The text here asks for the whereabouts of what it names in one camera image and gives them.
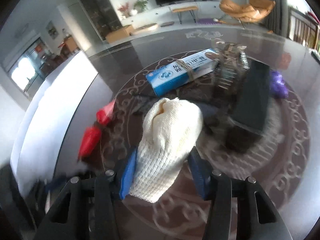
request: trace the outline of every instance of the purple object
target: purple object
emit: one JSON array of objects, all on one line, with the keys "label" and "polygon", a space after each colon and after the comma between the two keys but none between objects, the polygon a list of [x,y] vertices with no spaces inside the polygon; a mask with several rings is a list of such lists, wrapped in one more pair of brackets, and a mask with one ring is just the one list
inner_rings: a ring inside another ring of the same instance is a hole
[{"label": "purple object", "polygon": [[279,71],[271,70],[271,81],[270,81],[271,94],[275,98],[287,98],[288,89],[284,84],[284,80]]},{"label": "purple object", "polygon": [[219,24],[220,22],[215,22],[213,18],[203,18],[203,19],[198,19],[197,20],[198,24],[206,24],[206,25],[214,25],[214,24]]}]

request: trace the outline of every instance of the curtain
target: curtain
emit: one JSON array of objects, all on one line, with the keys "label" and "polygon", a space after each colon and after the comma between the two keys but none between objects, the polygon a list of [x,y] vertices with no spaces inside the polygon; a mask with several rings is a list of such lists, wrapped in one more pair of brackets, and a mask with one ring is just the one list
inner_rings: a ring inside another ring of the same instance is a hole
[{"label": "curtain", "polygon": [[287,0],[273,0],[276,6],[265,19],[265,25],[275,34],[287,37],[288,31],[288,5]]}]

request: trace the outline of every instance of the folded glove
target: folded glove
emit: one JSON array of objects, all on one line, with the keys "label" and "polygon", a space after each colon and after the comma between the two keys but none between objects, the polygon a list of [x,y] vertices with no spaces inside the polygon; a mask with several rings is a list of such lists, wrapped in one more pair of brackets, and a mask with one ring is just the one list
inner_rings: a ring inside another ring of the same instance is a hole
[{"label": "folded glove", "polygon": [[198,106],[162,98],[143,121],[130,195],[156,202],[173,184],[203,124]]}]

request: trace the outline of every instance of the orange armchair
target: orange armchair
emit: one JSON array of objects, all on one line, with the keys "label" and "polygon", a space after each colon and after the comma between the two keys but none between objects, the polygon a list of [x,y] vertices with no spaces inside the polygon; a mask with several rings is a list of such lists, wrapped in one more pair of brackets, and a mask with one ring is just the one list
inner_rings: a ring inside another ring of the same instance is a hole
[{"label": "orange armchair", "polygon": [[239,5],[231,0],[221,0],[220,9],[242,22],[258,22],[273,10],[276,5],[271,0],[249,0],[249,4]]}]

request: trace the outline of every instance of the metal screw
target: metal screw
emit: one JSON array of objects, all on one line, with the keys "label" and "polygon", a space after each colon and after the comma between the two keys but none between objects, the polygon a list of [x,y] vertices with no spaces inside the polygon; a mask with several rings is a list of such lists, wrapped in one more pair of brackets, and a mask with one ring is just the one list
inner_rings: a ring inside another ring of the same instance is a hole
[{"label": "metal screw", "polygon": [[115,174],[115,172],[113,170],[106,170],[105,174],[107,176],[112,176],[113,174]]},{"label": "metal screw", "polygon": [[220,176],[220,175],[221,175],[221,171],[219,171],[219,170],[213,170],[213,171],[212,171],[212,174],[213,174],[213,175],[216,175],[216,176]]},{"label": "metal screw", "polygon": [[79,177],[73,177],[73,178],[71,178],[70,181],[71,181],[72,184],[75,184],[75,183],[77,183],[79,181]]},{"label": "metal screw", "polygon": [[256,179],[254,177],[248,177],[248,181],[250,183],[256,183]]}]

